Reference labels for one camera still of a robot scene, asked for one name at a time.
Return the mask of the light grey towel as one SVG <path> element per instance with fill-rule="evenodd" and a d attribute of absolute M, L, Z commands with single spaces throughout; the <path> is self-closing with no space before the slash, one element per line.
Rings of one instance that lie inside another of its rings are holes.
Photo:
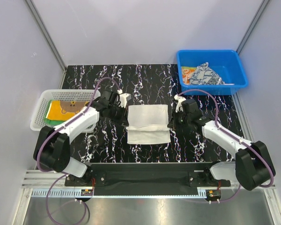
<path fill-rule="evenodd" d="M 170 143 L 167 105 L 130 105 L 128 107 L 127 143 L 154 145 Z"/>

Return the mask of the grey blue patterned towel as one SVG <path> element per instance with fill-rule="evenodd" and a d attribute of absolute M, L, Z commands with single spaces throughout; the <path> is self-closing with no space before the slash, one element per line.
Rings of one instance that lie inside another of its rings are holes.
<path fill-rule="evenodd" d="M 197 66 L 187 78 L 189 85 L 223 85 L 223 79 L 205 62 Z"/>

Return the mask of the brown yellow towel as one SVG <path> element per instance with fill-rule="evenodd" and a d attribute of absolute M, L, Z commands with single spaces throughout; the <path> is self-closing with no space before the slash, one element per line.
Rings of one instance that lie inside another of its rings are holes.
<path fill-rule="evenodd" d="M 78 114 L 86 103 L 86 101 L 53 100 L 49 103 L 45 118 L 48 120 L 66 121 Z"/>

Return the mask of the green microfiber towel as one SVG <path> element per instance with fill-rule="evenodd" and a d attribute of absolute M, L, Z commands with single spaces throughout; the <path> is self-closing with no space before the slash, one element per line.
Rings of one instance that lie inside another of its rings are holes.
<path fill-rule="evenodd" d="M 57 126 L 64 122 L 60 115 L 46 115 L 44 118 L 44 123 L 50 126 Z"/>

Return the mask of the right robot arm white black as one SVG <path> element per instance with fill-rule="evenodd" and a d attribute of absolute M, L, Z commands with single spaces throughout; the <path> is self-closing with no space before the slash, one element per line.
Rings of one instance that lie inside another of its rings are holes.
<path fill-rule="evenodd" d="M 276 175 L 267 146 L 246 140 L 223 127 L 216 120 L 204 116 L 194 99 L 176 95 L 169 128 L 186 127 L 226 150 L 234 162 L 215 162 L 203 174 L 204 182 L 213 186 L 220 180 L 236 181 L 246 190 L 272 184 Z"/>

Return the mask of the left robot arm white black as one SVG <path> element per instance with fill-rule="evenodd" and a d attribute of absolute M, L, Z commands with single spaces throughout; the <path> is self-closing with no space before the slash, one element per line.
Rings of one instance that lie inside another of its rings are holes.
<path fill-rule="evenodd" d="M 95 177 L 90 166 L 71 157 L 70 144 L 88 127 L 95 128 L 100 119 L 108 118 L 128 126 L 127 105 L 131 98 L 122 90 L 104 90 L 69 120 L 54 127 L 43 127 L 33 155 L 38 169 L 66 174 L 70 181 L 78 182 L 81 186 L 93 184 Z"/>

